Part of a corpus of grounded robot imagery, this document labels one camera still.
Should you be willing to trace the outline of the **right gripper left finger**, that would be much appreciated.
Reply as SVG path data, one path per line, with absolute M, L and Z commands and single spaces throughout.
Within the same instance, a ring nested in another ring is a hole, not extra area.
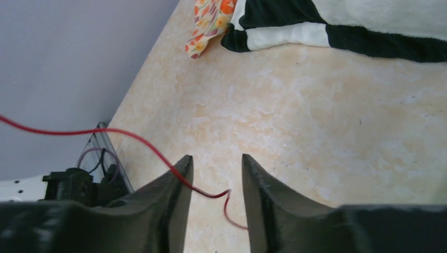
M 106 207 L 1 204 L 1 252 L 182 252 L 191 190 L 170 171 Z

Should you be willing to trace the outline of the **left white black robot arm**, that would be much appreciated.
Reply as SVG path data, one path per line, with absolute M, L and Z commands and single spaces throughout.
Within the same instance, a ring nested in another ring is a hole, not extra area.
M 120 175 L 108 183 L 107 179 L 112 178 L 108 173 L 96 183 L 87 171 L 69 168 L 48 175 L 1 181 L 1 202 L 71 200 L 88 207 L 104 207 L 130 193 Z

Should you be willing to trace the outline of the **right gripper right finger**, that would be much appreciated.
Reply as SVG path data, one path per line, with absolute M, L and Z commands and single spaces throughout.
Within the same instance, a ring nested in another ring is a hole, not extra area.
M 446 205 L 318 203 L 241 160 L 251 252 L 446 252 Z

